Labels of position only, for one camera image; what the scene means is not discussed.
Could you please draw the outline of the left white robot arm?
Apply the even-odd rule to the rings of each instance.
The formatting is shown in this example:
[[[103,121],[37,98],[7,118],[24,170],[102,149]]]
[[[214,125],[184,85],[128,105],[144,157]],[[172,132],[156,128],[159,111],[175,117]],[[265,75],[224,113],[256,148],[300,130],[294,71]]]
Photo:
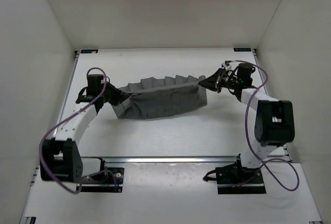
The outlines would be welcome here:
[[[82,88],[72,114],[62,121],[51,138],[45,138],[39,149],[41,179],[44,181],[78,183],[83,162],[78,144],[87,127],[105,103],[118,106],[131,96],[111,83]]]

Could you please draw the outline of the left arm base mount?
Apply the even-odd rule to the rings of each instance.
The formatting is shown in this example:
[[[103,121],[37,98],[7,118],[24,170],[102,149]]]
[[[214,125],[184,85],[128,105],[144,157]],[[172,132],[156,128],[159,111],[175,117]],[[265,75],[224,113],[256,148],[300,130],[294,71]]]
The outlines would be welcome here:
[[[104,159],[85,161],[81,192],[122,193],[125,176],[123,163],[109,163]]]

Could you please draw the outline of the grey pleated skirt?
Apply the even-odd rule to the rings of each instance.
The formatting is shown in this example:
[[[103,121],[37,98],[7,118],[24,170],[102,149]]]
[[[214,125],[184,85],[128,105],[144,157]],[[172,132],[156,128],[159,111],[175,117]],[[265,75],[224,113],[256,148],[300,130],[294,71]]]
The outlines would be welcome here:
[[[147,120],[173,117],[192,112],[207,105],[206,89],[198,83],[206,76],[166,76],[141,79],[137,83],[128,83],[119,90],[129,97],[113,111],[117,118],[129,120]]]

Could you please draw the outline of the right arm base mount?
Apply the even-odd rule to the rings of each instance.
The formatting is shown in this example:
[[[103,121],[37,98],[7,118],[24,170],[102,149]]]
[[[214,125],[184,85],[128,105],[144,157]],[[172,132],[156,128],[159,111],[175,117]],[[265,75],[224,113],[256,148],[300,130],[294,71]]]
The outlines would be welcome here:
[[[216,167],[205,174],[203,181],[215,181],[219,195],[266,194],[260,169],[244,169],[235,164]]]

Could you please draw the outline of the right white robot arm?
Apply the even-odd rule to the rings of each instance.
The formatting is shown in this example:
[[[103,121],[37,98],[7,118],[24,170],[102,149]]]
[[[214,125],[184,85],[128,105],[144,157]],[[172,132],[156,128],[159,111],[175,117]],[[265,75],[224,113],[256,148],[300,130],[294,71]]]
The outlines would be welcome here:
[[[272,98],[253,86],[251,75],[254,71],[254,67],[240,63],[234,71],[220,68],[199,82],[199,86],[217,93],[227,88],[246,105],[244,126],[247,139],[248,112],[255,110],[254,140],[248,141],[249,151],[239,155],[240,165],[232,169],[232,178],[238,183],[250,178],[250,169],[258,168],[271,152],[292,142],[295,136],[292,103]]]

